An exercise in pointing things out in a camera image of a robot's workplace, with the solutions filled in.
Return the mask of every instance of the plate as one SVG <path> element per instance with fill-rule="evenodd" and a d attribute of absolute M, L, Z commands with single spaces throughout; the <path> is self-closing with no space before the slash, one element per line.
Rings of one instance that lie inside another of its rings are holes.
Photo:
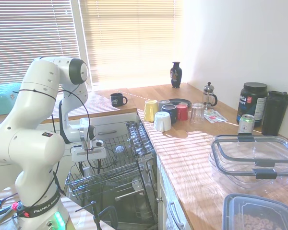
<path fill-rule="evenodd" d="M 170 101 L 172 104 L 174 104 L 174 105 L 186 104 L 186 105 L 188 105 L 189 108 L 192 107 L 192 102 L 190 102 L 189 100 L 186 100 L 186 99 L 173 98 L 173 99 L 169 99 L 169 101 Z"/>

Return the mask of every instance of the window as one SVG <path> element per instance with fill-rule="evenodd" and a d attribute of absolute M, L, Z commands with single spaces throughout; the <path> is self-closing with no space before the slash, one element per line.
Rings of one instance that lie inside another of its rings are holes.
<path fill-rule="evenodd" d="M 0 0 L 0 84 L 21 82 L 34 58 L 79 49 L 69 0 Z"/>
<path fill-rule="evenodd" d="M 94 88 L 170 84 L 182 0 L 81 0 Z"/>

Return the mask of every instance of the red mug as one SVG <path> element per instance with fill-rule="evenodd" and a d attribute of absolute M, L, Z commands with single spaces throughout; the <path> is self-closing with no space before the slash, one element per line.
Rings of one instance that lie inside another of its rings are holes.
<path fill-rule="evenodd" d="M 177 119 L 180 121 L 188 120 L 188 106 L 184 104 L 178 104 L 177 108 Z"/>

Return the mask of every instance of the vase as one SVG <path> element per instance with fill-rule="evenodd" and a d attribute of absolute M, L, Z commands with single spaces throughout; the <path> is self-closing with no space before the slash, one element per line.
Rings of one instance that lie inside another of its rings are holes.
<path fill-rule="evenodd" d="M 171 68 L 171 83 L 173 88 L 179 88 L 182 77 L 182 69 L 179 67 L 180 62 L 173 62 L 173 68 Z"/>

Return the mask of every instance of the black mug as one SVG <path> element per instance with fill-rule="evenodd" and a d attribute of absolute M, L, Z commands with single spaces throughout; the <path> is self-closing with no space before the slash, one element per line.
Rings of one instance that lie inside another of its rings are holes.
<path fill-rule="evenodd" d="M 171 123 L 174 124 L 177 120 L 177 109 L 173 104 L 166 104 L 162 106 L 162 111 L 168 112 L 171 116 Z"/>
<path fill-rule="evenodd" d="M 127 97 L 124 97 L 122 93 L 117 92 L 117 93 L 111 94 L 111 102 L 112 102 L 112 106 L 119 107 L 124 104 L 127 104 L 128 99 Z"/>

